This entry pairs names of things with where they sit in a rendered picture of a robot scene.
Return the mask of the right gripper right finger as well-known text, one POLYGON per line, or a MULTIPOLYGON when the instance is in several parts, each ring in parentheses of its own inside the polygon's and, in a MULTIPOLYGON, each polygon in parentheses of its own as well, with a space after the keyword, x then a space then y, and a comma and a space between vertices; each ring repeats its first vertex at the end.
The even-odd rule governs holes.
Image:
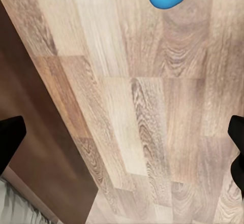
POLYGON ((228 134, 244 156, 244 117, 237 115, 231 117, 228 134))

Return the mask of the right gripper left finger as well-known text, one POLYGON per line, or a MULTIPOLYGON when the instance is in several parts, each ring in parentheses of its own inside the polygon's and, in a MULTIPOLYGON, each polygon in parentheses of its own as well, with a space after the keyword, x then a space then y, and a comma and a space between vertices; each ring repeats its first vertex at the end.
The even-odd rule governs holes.
POLYGON ((26 135, 21 115, 0 121, 0 177, 26 135))

